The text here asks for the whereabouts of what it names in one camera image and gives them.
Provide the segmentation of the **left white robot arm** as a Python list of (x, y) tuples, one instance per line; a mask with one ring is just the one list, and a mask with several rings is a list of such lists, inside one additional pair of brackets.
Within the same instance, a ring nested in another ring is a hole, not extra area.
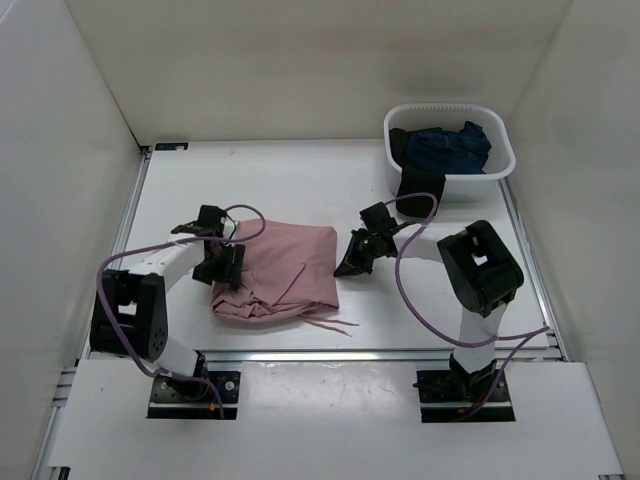
[(105, 260), (96, 279), (89, 334), (98, 352), (128, 357), (185, 399), (220, 407), (206, 358), (172, 338), (167, 294), (183, 277), (208, 286), (241, 284), (245, 246), (230, 208), (203, 205), (196, 219), (174, 227), (165, 242)]

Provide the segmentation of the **pink trousers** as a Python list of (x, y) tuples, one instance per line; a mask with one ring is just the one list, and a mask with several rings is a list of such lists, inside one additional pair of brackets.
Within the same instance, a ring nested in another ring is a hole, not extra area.
[(256, 326), (299, 318), (340, 334), (356, 325), (329, 316), (339, 309), (334, 227), (242, 221), (238, 235), (251, 234), (257, 237), (245, 243), (240, 286), (213, 288), (215, 316)]

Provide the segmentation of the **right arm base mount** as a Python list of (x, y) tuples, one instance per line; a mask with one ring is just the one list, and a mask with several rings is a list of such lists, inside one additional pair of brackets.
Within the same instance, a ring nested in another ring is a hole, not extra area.
[(450, 370), (418, 370), (413, 387), (418, 391), (421, 422), (508, 423), (516, 420), (507, 380), (502, 377), (491, 394), (493, 378), (466, 390), (456, 384)]

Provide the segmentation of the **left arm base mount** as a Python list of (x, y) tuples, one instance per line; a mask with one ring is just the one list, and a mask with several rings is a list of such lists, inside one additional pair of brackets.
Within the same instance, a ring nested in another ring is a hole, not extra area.
[(199, 382), (184, 382), (160, 377), (153, 381), (147, 417), (167, 420), (236, 420), (241, 372), (211, 369), (206, 356), (199, 352), (196, 374), (208, 375), (216, 387)]

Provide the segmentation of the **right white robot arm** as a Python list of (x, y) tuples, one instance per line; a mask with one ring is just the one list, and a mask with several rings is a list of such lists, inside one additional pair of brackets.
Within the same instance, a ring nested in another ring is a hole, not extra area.
[[(459, 335), (450, 338), (419, 315), (401, 283), (403, 258), (438, 262), (444, 266), (461, 305)], [(409, 311), (436, 337), (454, 346), (449, 369), (416, 387), (441, 401), (480, 402), (491, 397), (496, 373), (495, 343), (507, 306), (524, 283), (519, 264), (493, 226), (478, 220), (462, 231), (427, 235), (418, 222), (389, 220), (382, 227), (365, 226), (351, 232), (347, 250), (334, 271), (336, 278), (373, 272), (374, 261), (393, 258), (399, 294)]]

